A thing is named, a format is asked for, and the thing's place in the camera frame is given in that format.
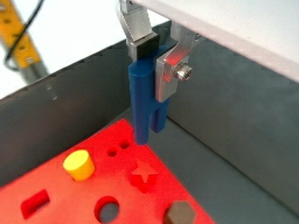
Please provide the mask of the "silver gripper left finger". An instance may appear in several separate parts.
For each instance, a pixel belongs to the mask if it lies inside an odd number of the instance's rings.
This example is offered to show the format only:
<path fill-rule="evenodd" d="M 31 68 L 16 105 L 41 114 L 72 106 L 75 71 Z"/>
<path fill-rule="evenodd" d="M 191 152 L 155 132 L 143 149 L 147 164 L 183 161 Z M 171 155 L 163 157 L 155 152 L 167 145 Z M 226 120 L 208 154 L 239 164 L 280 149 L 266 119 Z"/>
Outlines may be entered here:
<path fill-rule="evenodd" d="M 128 55 L 140 60 L 159 48 L 159 35 L 154 32 L 147 9 L 131 0 L 118 0 L 118 18 L 126 34 Z"/>

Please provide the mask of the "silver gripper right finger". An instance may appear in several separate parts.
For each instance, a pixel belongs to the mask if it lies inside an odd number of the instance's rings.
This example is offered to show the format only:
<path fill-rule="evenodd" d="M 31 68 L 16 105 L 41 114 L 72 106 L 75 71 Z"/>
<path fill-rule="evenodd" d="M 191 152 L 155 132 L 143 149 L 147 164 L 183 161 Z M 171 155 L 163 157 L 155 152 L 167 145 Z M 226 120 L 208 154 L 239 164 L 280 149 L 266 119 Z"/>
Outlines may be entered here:
<path fill-rule="evenodd" d="M 188 58 L 192 49 L 202 42 L 202 35 L 172 22 L 171 38 L 176 45 L 155 61 L 155 99 L 164 102 L 176 92 L 178 81 L 191 78 Z"/>

